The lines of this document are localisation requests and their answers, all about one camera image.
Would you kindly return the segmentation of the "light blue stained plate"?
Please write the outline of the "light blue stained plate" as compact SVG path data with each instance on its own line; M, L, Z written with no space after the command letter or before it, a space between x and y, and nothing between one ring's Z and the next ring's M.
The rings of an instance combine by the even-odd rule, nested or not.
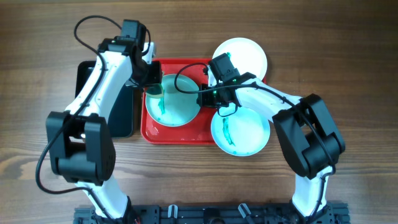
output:
M231 103L220 108L211 120L216 145L232 156L246 157L260 152L267 144L269 121L257 112Z

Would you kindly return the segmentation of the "green yellow sponge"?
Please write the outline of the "green yellow sponge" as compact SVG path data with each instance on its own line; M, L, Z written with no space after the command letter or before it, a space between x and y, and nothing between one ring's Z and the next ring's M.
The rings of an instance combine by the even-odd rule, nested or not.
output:
M164 89L160 83L151 85L146 89L146 95L150 98L163 98Z

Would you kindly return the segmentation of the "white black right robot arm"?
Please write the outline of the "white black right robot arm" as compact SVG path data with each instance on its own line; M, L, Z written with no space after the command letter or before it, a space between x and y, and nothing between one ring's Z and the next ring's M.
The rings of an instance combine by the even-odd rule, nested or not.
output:
M200 106L221 109L233 105L232 117L243 108L270 121L289 167L295 172L292 205L307 222L326 207L326 185L336 172L345 142L324 101L315 94L294 96L276 90L251 73L198 91Z

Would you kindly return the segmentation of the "light green stained plate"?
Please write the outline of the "light green stained plate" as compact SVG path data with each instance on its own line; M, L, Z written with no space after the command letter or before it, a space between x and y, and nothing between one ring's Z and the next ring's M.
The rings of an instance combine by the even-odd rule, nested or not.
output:
M150 117L157 123L178 127L191 122L199 113L197 94L179 92L174 85L176 74L162 78L163 98L146 97L146 109Z

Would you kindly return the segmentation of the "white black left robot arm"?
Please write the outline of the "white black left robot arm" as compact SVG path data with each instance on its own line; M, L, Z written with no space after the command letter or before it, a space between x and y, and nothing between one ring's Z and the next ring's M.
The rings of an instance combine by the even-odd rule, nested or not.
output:
M116 150L109 117L124 87L145 89L160 83L160 63L153 62L155 43L137 37L104 39L95 50L93 69L75 99L63 112L51 112L46 120L46 155L54 174L75 184L91 200L89 211L79 209L77 223L85 217L98 223L139 223L131 199L113 176Z

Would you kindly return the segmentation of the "red plastic tray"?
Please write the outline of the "red plastic tray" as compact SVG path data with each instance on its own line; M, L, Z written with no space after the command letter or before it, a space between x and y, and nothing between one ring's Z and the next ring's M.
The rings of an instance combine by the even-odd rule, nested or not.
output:
M177 73L184 66L194 63L207 63L210 58L159 58L165 75ZM191 78L197 85L207 84L208 77L202 72L203 67L190 67L182 75ZM146 95L143 94L141 109L141 134L151 144L215 144L211 135L211 120L216 113L212 108L201 108L193 121L179 127L167 127L155 122L146 109Z

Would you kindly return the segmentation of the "white stained plate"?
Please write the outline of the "white stained plate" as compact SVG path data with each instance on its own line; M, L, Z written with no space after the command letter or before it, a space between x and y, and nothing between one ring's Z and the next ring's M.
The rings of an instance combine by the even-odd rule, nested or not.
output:
M223 53L229 55L231 63L241 75L249 72L262 81L266 79L267 56L255 41L243 37L228 39L217 47L212 58Z

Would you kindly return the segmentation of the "black plastic tray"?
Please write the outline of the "black plastic tray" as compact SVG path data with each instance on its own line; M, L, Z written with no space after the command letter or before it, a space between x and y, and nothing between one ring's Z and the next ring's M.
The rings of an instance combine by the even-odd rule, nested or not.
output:
M81 92L95 66L95 61L83 61L77 69L75 97ZM128 138L134 132L134 90L125 85L121 88L108 118L112 138Z

